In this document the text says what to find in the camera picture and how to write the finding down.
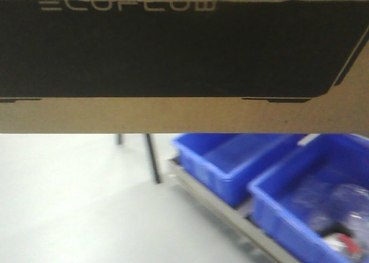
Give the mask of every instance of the red object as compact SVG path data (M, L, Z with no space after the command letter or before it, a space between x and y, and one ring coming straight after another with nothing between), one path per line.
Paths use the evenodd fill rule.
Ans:
M350 237L344 234L338 236L338 240L342 241L347 246L347 251L351 254L361 253L362 250L359 245Z

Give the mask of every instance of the blue plastic bin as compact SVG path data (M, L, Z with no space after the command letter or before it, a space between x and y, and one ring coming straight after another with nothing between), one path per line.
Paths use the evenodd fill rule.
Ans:
M305 263L350 263L307 225L318 208L294 206L296 191L308 179L319 181L319 195L353 183L369 189L369 145L352 135L320 135L250 183L254 197L252 220Z
M249 195L246 184L297 147L304 134L189 133L173 140L180 163L230 206Z

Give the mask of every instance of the light gray tiled floor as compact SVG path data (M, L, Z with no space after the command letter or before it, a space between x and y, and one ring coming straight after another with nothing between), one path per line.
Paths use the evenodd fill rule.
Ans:
M174 134L155 135L162 171ZM0 135L0 262L269 262L184 190L141 134Z

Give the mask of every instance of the black printed panel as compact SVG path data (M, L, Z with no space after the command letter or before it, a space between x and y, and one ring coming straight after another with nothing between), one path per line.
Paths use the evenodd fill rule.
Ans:
M0 1L0 97L311 98L366 42L368 2Z

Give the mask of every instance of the metal shelf rack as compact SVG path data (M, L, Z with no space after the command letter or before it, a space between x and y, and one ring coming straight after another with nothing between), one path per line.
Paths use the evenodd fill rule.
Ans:
M250 202L247 201L237 209L214 195L208 188L189 175L175 159L170 160L170 176L187 190L204 206L216 214L220 219L228 223L235 231L249 238L257 247L263 250L272 260L280 263L301 263L273 239L263 233L248 218Z

